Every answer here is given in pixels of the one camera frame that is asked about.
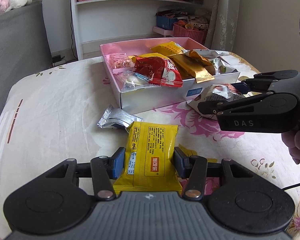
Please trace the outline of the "right hand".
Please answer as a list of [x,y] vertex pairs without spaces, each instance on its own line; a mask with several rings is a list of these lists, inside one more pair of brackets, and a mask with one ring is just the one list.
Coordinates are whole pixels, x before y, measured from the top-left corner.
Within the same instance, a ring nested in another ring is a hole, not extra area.
[[295,163],[300,164],[300,129],[282,133],[281,138]]

